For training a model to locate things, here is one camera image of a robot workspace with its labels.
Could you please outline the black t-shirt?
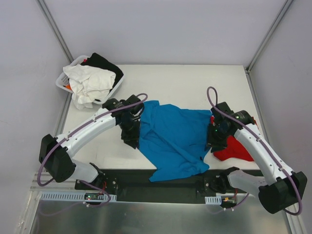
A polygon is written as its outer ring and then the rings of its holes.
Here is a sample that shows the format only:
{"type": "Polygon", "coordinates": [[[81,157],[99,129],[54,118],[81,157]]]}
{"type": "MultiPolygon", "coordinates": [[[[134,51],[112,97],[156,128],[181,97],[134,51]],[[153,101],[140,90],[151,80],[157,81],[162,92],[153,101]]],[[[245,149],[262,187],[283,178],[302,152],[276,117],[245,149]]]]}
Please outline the black t-shirt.
{"type": "Polygon", "coordinates": [[[113,63],[111,63],[110,61],[108,61],[107,59],[105,59],[104,57],[102,57],[97,53],[92,53],[92,55],[89,58],[85,59],[81,63],[81,65],[82,66],[88,65],[96,68],[101,68],[104,70],[109,70],[116,74],[113,87],[109,91],[109,94],[103,99],[95,99],[95,104],[103,104],[119,89],[120,85],[124,80],[124,73],[122,72],[122,70],[118,66],[114,65],[113,63]]]}

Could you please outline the aluminium frame post left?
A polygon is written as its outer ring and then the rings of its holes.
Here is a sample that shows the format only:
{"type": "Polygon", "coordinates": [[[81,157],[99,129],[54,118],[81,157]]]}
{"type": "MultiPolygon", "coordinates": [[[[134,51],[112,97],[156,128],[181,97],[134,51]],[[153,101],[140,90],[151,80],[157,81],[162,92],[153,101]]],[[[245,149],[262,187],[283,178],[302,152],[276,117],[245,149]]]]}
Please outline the aluminium frame post left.
{"type": "Polygon", "coordinates": [[[40,10],[42,11],[44,17],[46,18],[51,30],[53,31],[53,34],[55,35],[64,55],[66,56],[67,60],[71,63],[73,62],[74,58],[72,56],[72,53],[70,52],[70,49],[46,3],[45,0],[36,0],[40,10]]]}

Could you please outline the aluminium frame post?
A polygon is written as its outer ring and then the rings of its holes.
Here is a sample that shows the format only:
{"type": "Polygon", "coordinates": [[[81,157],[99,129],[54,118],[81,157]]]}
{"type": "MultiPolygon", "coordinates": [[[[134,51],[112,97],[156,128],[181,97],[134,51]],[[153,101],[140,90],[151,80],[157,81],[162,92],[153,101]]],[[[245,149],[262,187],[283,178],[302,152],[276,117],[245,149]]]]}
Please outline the aluminium frame post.
{"type": "Polygon", "coordinates": [[[276,32],[276,30],[278,29],[279,25],[281,24],[282,20],[284,19],[284,17],[286,16],[287,12],[289,11],[289,9],[291,8],[291,6],[293,5],[294,2],[295,2],[294,0],[284,1],[281,9],[278,11],[276,17],[274,18],[274,20],[273,20],[272,24],[270,25],[268,31],[266,32],[264,38],[262,39],[260,45],[258,46],[258,48],[257,48],[254,56],[252,57],[250,63],[246,66],[245,72],[247,74],[249,74],[250,71],[255,66],[256,62],[260,58],[265,47],[269,43],[270,39],[272,38],[272,36],[276,32]]]}
{"type": "Polygon", "coordinates": [[[66,56],[67,60],[71,63],[73,62],[74,58],[72,56],[72,53],[70,52],[70,49],[46,3],[45,0],[36,0],[40,10],[42,11],[44,17],[46,18],[51,30],[53,31],[53,34],[55,35],[64,55],[66,56]]]}

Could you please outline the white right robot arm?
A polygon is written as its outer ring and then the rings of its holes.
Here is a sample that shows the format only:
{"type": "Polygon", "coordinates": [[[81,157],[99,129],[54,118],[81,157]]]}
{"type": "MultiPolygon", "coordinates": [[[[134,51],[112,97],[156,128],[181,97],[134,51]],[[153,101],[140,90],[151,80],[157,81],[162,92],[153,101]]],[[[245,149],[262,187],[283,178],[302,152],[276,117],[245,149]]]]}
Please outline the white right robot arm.
{"type": "Polygon", "coordinates": [[[208,127],[207,147],[212,153],[228,148],[228,139],[236,139],[257,164],[262,175],[253,176],[237,167],[226,169],[216,186],[220,193],[241,189],[258,197],[271,214],[298,204],[302,212],[302,197],[307,185],[303,172],[295,172],[272,149],[261,135],[253,117],[246,111],[233,112],[226,102],[211,109],[214,119],[208,127]]]}

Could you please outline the black robot base mount plate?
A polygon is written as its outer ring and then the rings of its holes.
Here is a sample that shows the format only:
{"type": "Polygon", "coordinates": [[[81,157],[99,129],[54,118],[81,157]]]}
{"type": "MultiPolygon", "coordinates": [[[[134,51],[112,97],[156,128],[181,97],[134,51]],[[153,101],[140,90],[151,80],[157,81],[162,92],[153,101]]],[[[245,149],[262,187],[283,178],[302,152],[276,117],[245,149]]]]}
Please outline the black robot base mount plate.
{"type": "Polygon", "coordinates": [[[216,192],[210,185],[223,170],[207,170],[183,179],[151,182],[155,170],[102,169],[91,185],[116,195],[119,202],[203,204],[216,192]]]}

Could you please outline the red t-shirt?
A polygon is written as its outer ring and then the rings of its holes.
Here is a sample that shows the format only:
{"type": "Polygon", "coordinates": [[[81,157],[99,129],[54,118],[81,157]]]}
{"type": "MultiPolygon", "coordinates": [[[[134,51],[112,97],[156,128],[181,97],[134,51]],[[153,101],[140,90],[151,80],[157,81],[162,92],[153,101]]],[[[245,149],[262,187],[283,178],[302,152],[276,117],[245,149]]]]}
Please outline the red t-shirt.
{"type": "Polygon", "coordinates": [[[254,162],[251,155],[233,136],[227,138],[227,148],[220,151],[211,151],[215,158],[225,161],[229,158],[237,158],[248,162],[254,162]]]}

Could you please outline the blue t-shirt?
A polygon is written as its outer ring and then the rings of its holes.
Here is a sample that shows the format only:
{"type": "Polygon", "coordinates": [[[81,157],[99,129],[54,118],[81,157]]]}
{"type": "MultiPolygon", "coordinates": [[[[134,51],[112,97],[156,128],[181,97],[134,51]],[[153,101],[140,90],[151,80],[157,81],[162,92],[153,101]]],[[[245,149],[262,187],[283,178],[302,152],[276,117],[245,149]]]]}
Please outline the blue t-shirt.
{"type": "Polygon", "coordinates": [[[144,103],[140,118],[140,152],[156,167],[151,182],[188,178],[206,172],[204,158],[209,110],[180,109],[157,100],[144,103]]]}

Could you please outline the white t-shirt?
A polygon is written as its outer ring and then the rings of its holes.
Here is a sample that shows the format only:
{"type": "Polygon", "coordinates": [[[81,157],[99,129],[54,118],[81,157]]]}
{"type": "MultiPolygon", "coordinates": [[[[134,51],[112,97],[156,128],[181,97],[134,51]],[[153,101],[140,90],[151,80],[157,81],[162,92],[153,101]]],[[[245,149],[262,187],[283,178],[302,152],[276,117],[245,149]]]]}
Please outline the white t-shirt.
{"type": "Polygon", "coordinates": [[[88,65],[68,65],[63,67],[63,71],[73,91],[72,101],[79,110],[92,108],[95,99],[105,98],[116,78],[114,72],[88,65]]]}

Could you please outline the white laundry basket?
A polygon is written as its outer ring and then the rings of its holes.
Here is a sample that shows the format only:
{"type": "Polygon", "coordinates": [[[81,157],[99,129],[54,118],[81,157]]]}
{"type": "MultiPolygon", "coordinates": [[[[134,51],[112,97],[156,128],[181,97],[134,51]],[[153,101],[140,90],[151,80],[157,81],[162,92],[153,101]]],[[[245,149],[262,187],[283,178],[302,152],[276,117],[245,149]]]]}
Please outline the white laundry basket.
{"type": "Polygon", "coordinates": [[[92,108],[93,104],[103,104],[119,88],[124,73],[119,67],[97,53],[90,57],[82,55],[70,65],[56,80],[56,86],[68,91],[78,109],[92,108]]]}

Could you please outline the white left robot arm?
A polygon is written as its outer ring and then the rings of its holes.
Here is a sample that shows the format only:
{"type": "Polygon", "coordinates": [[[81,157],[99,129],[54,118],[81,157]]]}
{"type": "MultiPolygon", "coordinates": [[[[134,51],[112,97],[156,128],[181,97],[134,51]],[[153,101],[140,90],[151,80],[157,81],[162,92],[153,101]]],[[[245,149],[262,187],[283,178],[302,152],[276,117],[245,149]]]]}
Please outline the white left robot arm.
{"type": "Polygon", "coordinates": [[[128,99],[108,99],[101,108],[78,127],[58,136],[47,134],[41,140],[37,183],[43,187],[51,181],[57,183],[75,179],[99,189],[106,176],[94,163],[74,160],[75,154],[103,132],[119,126],[121,140],[128,146],[139,148],[140,117],[144,101],[139,95],[128,99]]]}

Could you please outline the aluminium frame post right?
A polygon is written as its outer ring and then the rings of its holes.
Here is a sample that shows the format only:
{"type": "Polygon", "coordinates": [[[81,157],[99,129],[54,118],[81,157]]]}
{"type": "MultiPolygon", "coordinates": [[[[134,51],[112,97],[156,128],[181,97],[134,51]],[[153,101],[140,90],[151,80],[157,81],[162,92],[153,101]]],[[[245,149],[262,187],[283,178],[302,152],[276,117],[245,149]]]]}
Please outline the aluminium frame post right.
{"type": "Polygon", "coordinates": [[[268,31],[266,32],[264,38],[262,39],[260,45],[258,46],[258,48],[257,48],[254,56],[252,57],[250,63],[246,66],[245,72],[247,74],[249,74],[250,71],[255,66],[256,62],[260,58],[265,47],[269,43],[270,39],[272,38],[272,36],[276,32],[276,30],[278,29],[279,25],[281,24],[282,20],[284,19],[284,17],[286,16],[287,12],[289,11],[289,9],[291,8],[291,6],[293,5],[294,2],[295,2],[294,0],[284,1],[281,9],[278,11],[276,17],[274,18],[274,20],[273,20],[272,24],[270,25],[268,31]]]}

